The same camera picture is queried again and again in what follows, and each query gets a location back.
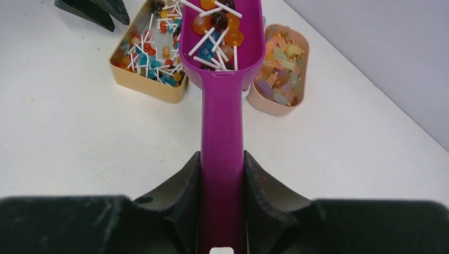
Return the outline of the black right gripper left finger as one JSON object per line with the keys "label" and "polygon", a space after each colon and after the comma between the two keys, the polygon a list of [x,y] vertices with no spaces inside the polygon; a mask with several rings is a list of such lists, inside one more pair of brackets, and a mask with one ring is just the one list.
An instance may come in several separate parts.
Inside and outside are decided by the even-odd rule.
{"label": "black right gripper left finger", "polygon": [[200,153],[146,194],[1,199],[1,253],[195,253]]}

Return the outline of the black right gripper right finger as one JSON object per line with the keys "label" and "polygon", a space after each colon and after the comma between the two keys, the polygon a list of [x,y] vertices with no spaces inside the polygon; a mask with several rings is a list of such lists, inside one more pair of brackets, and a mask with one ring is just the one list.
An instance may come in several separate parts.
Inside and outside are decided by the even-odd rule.
{"label": "black right gripper right finger", "polygon": [[432,201],[310,200],[245,153],[251,253],[448,253],[448,209]]}

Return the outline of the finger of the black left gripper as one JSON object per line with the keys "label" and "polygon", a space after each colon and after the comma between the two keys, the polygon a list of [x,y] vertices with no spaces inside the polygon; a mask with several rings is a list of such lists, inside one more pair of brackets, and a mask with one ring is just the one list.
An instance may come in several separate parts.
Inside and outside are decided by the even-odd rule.
{"label": "finger of the black left gripper", "polygon": [[95,23],[110,32],[115,30],[115,25],[110,14],[94,1],[55,0],[54,5],[63,11]]}
{"label": "finger of the black left gripper", "polygon": [[130,24],[130,17],[123,0],[93,0],[93,2],[122,24]]}

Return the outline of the yellow tin of lollipops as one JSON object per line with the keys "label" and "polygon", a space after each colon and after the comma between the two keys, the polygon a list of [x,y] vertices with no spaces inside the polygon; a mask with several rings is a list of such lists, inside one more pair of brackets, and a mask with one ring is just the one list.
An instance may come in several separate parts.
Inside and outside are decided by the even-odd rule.
{"label": "yellow tin of lollipops", "polygon": [[117,84],[172,104],[182,100],[182,10],[181,1],[144,1],[109,59]]}

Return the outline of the purple plastic scoop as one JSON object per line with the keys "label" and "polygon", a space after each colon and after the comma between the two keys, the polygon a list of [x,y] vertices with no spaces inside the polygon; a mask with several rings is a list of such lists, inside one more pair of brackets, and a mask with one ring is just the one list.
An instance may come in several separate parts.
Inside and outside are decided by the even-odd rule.
{"label": "purple plastic scoop", "polygon": [[183,11],[179,51],[189,80],[202,90],[200,213],[197,253],[230,247],[246,253],[242,91],[259,73],[265,56],[261,1],[236,1],[244,40],[237,49],[238,69],[203,70],[191,50],[201,40],[194,32],[198,12]]}

